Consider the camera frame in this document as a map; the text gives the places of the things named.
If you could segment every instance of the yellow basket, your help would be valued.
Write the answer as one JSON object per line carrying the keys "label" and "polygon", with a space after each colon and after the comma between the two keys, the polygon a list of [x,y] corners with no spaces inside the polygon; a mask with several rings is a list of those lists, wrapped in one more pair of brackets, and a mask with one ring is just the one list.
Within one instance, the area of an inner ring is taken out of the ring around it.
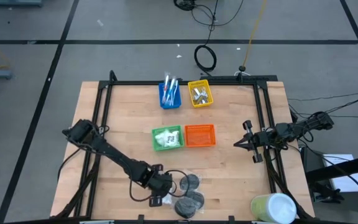
{"label": "yellow basket", "polygon": [[[211,89],[209,89],[208,80],[200,80],[200,81],[188,82],[187,85],[189,86],[189,92],[190,92],[190,96],[191,96],[191,103],[193,104],[193,106],[195,108],[199,108],[199,107],[203,107],[203,106],[209,106],[214,102],[214,99],[212,98],[212,94],[211,94]],[[196,104],[196,102],[193,100],[194,99],[194,94],[193,94],[192,89],[199,88],[199,87],[205,87],[206,94],[208,95],[208,97],[207,97],[208,102],[207,103]]]}

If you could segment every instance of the plastic basket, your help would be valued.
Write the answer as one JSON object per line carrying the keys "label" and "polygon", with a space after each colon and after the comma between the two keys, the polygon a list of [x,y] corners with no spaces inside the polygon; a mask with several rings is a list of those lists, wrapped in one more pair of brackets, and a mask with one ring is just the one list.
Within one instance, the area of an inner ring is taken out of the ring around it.
{"label": "plastic basket", "polygon": [[216,145],[213,124],[185,126],[186,147],[204,147]]}
{"label": "plastic basket", "polygon": [[165,109],[165,110],[166,109],[175,109],[181,105],[180,86],[178,86],[177,92],[175,93],[175,99],[173,99],[173,105],[165,105],[164,103],[162,103],[162,96],[164,95],[164,83],[158,84],[158,91],[160,92],[160,106],[163,109]]}
{"label": "plastic basket", "polygon": [[[187,85],[189,86],[191,103],[193,104],[193,106],[195,108],[199,108],[199,107],[203,107],[203,106],[209,106],[214,102],[214,99],[212,98],[212,94],[211,94],[211,89],[209,89],[208,80],[200,80],[200,81],[188,82]],[[192,90],[194,88],[201,88],[201,87],[205,87],[205,89],[206,89],[206,93],[208,95],[208,97],[207,97],[208,102],[207,103],[202,103],[202,104],[196,104],[196,102],[194,101],[194,93],[193,93]]]}
{"label": "plastic basket", "polygon": [[[170,131],[170,132],[179,131],[179,146],[163,147],[157,142],[157,140],[155,140],[155,136],[160,134],[161,132],[165,131],[166,129],[168,131]],[[167,149],[176,149],[176,148],[179,148],[179,147],[183,147],[185,145],[185,141],[183,140],[183,134],[182,134],[180,125],[153,129],[152,130],[152,135],[153,135],[153,148],[154,148],[155,151],[162,151],[162,150],[167,150]]]}

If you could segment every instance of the white paper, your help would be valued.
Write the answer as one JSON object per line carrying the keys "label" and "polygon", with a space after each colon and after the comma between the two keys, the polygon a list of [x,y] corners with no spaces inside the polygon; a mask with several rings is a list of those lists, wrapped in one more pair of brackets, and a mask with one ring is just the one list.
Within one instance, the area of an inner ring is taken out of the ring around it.
{"label": "white paper", "polygon": [[[323,154],[323,156],[325,159],[327,159],[329,162],[332,162],[333,164],[339,164],[342,162],[346,162],[347,160],[351,161],[354,159],[352,154]],[[323,162],[326,167],[331,166],[329,162],[325,160],[323,160]],[[351,177],[353,177],[358,182],[358,173],[352,174]],[[341,192],[358,192],[357,184],[348,176],[333,178],[330,181],[334,189],[341,189]]]}

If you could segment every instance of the white container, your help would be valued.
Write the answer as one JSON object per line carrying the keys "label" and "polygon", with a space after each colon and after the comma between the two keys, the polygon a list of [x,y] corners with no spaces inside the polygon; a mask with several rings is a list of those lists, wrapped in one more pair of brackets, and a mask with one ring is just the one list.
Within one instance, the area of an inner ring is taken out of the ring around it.
{"label": "white container", "polygon": [[289,224],[296,216],[295,203],[282,193],[254,197],[251,201],[251,211],[259,220],[279,224]]}

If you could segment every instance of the blue basket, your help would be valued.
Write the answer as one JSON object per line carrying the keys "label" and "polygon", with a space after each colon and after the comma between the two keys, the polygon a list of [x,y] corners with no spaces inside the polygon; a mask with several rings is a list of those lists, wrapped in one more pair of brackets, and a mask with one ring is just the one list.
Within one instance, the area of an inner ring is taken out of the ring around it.
{"label": "blue basket", "polygon": [[181,99],[180,99],[180,86],[178,86],[177,93],[175,94],[175,99],[173,99],[173,105],[165,105],[162,103],[162,96],[164,95],[164,83],[158,84],[158,90],[160,92],[160,106],[163,109],[175,109],[178,108],[181,105]]}

